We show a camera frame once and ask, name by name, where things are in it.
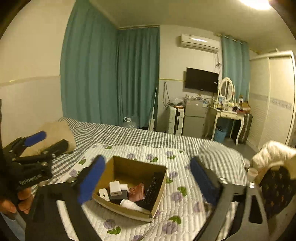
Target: blue trash bin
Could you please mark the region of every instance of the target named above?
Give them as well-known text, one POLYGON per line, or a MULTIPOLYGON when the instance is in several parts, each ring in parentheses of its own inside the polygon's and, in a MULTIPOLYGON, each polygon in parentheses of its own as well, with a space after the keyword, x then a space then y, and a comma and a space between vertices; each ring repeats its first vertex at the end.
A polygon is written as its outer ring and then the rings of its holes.
POLYGON ((225 139, 226 134, 227 134, 227 129, 217 127, 213 140, 222 143, 225 139))

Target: suitcase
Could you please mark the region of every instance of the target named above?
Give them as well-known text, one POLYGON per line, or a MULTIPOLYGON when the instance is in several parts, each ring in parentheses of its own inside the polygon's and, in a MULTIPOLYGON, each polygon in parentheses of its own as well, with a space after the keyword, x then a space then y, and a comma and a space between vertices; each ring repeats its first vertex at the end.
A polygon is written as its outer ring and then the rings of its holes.
MULTIPOLYGON (((250 132, 252 119, 253 119, 253 116, 251 114, 246 113, 244 115, 244 126, 243 126, 242 131, 239 135, 239 139, 238 139, 239 143, 243 143, 243 144, 246 143, 249 132, 250 132)), ((240 126, 241 126, 241 121, 239 121, 239 120, 235 121, 232 136, 231 136, 233 138, 233 140, 235 140, 235 141, 237 139, 237 134, 239 132, 240 126)))

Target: plastic water bottle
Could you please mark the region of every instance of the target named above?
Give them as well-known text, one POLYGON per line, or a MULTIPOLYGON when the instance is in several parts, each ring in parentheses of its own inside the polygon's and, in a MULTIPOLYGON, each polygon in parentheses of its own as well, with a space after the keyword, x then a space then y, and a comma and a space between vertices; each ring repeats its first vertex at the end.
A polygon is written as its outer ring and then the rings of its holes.
POLYGON ((137 124, 134 121, 131 121, 130 117, 125 117, 124 122, 122 124, 122 127, 127 127, 127 128, 138 128, 137 124))

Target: television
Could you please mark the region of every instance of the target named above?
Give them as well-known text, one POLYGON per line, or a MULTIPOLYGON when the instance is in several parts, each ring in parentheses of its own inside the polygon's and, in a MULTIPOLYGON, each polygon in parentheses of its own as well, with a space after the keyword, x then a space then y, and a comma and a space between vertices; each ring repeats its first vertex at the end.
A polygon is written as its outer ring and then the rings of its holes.
POLYGON ((187 68, 185 88, 216 93, 219 74, 200 69, 187 68))

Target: open brown box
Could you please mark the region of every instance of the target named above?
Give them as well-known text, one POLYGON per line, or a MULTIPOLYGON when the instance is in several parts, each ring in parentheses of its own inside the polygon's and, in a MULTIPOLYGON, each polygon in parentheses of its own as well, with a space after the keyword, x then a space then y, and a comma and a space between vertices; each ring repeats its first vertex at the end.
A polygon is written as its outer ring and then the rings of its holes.
POLYGON ((165 166, 113 156, 106 163, 105 171, 103 172, 95 190, 93 191, 92 197, 94 200, 96 200, 96 202, 98 202, 99 204, 113 212, 119 213, 129 218, 151 222, 157 211, 157 208, 159 206, 160 200, 165 189, 167 172, 168 169, 165 166), (163 181, 155 204, 150 213, 141 213, 136 210, 131 210, 122 207, 118 204, 108 202, 105 199, 101 198, 99 195, 97 195, 99 189, 108 188, 109 182, 112 181, 119 181, 120 184, 127 183, 129 188, 143 183, 144 188, 146 189, 146 187, 150 185, 153 174, 155 172, 163 173, 163 181))

